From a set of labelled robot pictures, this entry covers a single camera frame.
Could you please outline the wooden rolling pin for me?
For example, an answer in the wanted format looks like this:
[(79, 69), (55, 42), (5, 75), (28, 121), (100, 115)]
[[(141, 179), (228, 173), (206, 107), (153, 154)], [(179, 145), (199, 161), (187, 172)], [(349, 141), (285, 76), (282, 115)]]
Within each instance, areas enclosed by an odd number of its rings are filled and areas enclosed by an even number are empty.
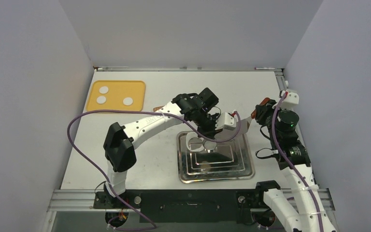
[(163, 114), (164, 113), (164, 106), (158, 106), (158, 107), (153, 108), (153, 112)]

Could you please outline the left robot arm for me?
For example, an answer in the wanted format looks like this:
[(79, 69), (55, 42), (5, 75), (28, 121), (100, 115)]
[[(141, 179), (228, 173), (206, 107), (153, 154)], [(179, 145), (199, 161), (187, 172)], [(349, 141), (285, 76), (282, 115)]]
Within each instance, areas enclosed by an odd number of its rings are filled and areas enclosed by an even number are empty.
[(106, 202), (113, 208), (123, 205), (126, 191), (127, 171), (137, 161), (135, 150), (145, 141), (160, 132), (184, 122), (194, 122), (196, 133), (208, 140), (220, 132), (216, 128), (219, 114), (209, 111), (219, 102), (218, 97), (205, 88), (201, 93), (179, 94), (158, 112), (135, 122), (112, 124), (103, 145), (108, 161)]

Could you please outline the scraper with red handle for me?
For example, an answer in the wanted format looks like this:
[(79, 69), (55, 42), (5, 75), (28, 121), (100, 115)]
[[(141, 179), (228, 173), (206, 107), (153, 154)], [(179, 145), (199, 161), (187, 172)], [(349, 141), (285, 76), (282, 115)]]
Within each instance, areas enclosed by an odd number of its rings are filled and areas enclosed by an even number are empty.
[(235, 128), (225, 128), (223, 129), (219, 134), (215, 136), (216, 139), (218, 140), (225, 140), (225, 139), (230, 139), (237, 137), (239, 135), (245, 134), (248, 132), (249, 127), (251, 125), (252, 120), (256, 119), (256, 116), (258, 114), (258, 107), (261, 105), (265, 105), (270, 101), (270, 98), (266, 97), (260, 104), (255, 106), (254, 111), (250, 114), (249, 117), (242, 119), (237, 122), (237, 125)]

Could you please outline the white dough piece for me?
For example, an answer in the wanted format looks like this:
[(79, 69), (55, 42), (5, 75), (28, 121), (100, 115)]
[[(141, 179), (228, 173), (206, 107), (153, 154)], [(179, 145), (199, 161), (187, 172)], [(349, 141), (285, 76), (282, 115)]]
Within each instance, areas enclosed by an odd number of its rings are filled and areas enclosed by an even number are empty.
[(198, 153), (205, 150), (204, 140), (199, 137), (186, 137), (186, 147), (188, 151)]

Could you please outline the metal ring cutter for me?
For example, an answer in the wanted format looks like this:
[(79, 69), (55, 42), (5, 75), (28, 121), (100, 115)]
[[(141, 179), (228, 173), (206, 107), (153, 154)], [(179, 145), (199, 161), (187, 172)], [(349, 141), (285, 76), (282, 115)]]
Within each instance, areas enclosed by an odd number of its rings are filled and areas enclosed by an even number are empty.
[(211, 152), (211, 151), (215, 150), (216, 147), (217, 147), (217, 143), (216, 142), (205, 141), (203, 143), (203, 148), (205, 149), (206, 152)]

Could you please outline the stainless steel tray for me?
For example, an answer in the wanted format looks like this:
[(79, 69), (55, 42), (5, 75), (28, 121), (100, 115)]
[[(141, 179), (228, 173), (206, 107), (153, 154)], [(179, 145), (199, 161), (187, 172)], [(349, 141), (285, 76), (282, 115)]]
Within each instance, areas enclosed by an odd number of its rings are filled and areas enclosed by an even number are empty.
[(186, 147), (187, 131), (177, 134), (178, 173), (183, 183), (250, 179), (255, 174), (251, 149), (246, 135), (220, 143), (211, 152), (190, 152)]

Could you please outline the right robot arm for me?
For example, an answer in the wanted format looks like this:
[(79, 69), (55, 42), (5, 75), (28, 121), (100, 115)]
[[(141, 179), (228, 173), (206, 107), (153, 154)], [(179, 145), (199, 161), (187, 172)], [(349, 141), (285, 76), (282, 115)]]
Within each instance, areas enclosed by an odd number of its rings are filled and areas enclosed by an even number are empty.
[(256, 105), (252, 118), (269, 132), (273, 158), (285, 177), (295, 201), (293, 206), (276, 181), (259, 182), (254, 202), (267, 206), (287, 232), (335, 232), (336, 228), (318, 194), (313, 170), (305, 146), (299, 140), (296, 126), (299, 116), (283, 109), (281, 102), (265, 98)]

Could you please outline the yellow plastic tray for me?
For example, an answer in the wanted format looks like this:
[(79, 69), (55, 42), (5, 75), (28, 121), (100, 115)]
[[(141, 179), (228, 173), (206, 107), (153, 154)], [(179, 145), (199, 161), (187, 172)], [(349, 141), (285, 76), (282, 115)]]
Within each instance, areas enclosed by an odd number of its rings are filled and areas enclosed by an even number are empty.
[[(107, 94), (100, 94), (99, 88), (107, 86)], [(88, 95), (86, 110), (123, 110), (123, 111), (141, 111), (145, 96), (146, 84), (138, 80), (99, 80), (92, 84)], [(99, 96), (105, 96), (105, 104), (97, 104), (96, 99)], [(134, 100), (133, 105), (125, 106), (123, 99), (131, 97)]]

